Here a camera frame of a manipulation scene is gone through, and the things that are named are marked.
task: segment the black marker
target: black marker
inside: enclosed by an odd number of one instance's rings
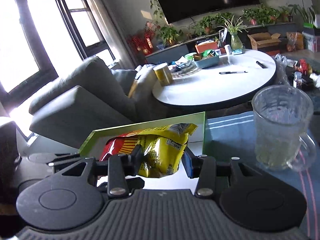
[[[247,73],[247,71],[228,71],[228,72],[219,72],[219,74],[237,74],[237,73]]]
[[[262,68],[267,68],[265,65],[263,65],[262,63],[260,63],[260,62],[256,62],[260,67],[262,67]]]

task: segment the glass mug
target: glass mug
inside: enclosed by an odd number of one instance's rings
[[[316,146],[307,134],[313,115],[308,95],[285,85],[269,86],[256,93],[252,107],[258,162],[272,170],[309,168],[316,159]]]

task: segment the cardboard box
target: cardboard box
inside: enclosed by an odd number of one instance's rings
[[[120,134],[146,129],[159,127],[169,124],[177,123],[194,123],[198,126],[192,136],[189,137],[188,147],[195,155],[207,154],[212,155],[212,149],[210,143],[212,141],[211,132],[209,129],[208,121],[205,112],[198,114],[189,114],[185,116],[172,117],[168,119],[156,120],[151,122],[143,122],[137,124],[130,124],[124,126],[118,126],[113,128],[106,128],[100,130],[94,130],[88,136],[86,141],[79,149],[81,156],[93,156],[96,159],[100,158],[102,150],[106,145],[106,142]],[[180,161],[178,171],[170,176],[165,176],[160,179],[144,178],[145,189],[186,189],[189,188],[193,193],[196,189],[198,179],[189,179],[185,169]],[[102,177],[98,184],[107,181],[107,177]]]
[[[270,47],[279,45],[281,40],[279,40],[280,34],[275,33],[270,35],[270,33],[256,33],[248,35],[252,49],[259,50],[260,48]]]

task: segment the gray sofa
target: gray sofa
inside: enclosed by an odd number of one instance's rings
[[[136,78],[136,89],[128,98]],[[152,95],[152,68],[110,70],[98,57],[86,59],[66,78],[57,78],[31,102],[30,130],[79,148],[92,130],[162,119],[167,108]]]

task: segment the red package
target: red package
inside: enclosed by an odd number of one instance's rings
[[[301,68],[299,69],[299,72],[301,72],[302,75],[306,76],[307,72],[308,72],[308,65],[304,59],[300,60],[300,66],[301,66]]]
[[[116,155],[119,152],[130,154],[136,146],[136,141],[137,136],[116,137],[110,139],[103,149],[100,161],[106,161],[111,155]]]

